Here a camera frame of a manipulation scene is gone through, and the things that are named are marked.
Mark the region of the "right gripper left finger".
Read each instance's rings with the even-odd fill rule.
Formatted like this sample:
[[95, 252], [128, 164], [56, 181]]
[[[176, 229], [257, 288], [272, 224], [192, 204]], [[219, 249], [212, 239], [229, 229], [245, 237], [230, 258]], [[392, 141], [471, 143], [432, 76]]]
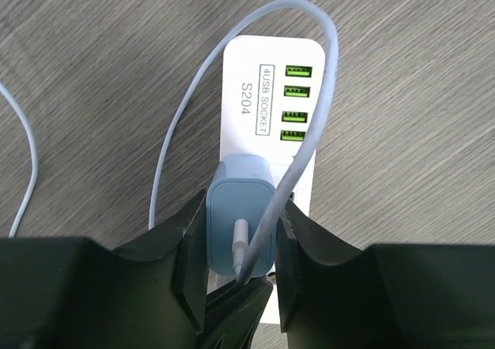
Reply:
[[1, 241], [3, 348], [194, 348], [206, 305], [206, 194], [115, 249]]

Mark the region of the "white usb power strip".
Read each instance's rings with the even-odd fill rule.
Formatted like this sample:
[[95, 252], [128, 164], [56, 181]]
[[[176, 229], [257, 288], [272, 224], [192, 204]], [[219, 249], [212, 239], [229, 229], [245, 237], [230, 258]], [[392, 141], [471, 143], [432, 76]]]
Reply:
[[[220, 161], [235, 154], [260, 156], [276, 189], [306, 136], [325, 59], [311, 39], [232, 39], [223, 54]], [[218, 285], [234, 279], [216, 277]]]

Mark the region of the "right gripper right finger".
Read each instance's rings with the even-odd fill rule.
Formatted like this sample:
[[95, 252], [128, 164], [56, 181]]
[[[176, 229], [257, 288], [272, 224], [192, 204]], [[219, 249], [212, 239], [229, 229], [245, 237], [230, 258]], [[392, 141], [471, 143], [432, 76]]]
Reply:
[[288, 202], [275, 258], [291, 348], [492, 348], [491, 245], [358, 249]]

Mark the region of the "blue usb charger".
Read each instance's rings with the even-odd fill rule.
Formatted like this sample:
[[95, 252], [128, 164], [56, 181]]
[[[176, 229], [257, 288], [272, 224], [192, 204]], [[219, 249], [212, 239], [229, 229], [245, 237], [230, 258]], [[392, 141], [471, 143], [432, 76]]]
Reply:
[[225, 156], [207, 191], [208, 264], [218, 275], [234, 277], [234, 223], [244, 220], [252, 239], [273, 197], [267, 161], [256, 155]]

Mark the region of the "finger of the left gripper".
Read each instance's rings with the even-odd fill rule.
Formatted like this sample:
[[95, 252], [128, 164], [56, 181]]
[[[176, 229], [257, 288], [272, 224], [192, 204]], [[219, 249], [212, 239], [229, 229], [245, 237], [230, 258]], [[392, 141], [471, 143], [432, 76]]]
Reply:
[[255, 278], [244, 286], [232, 281], [209, 293], [196, 346], [249, 349], [272, 290], [266, 278]]

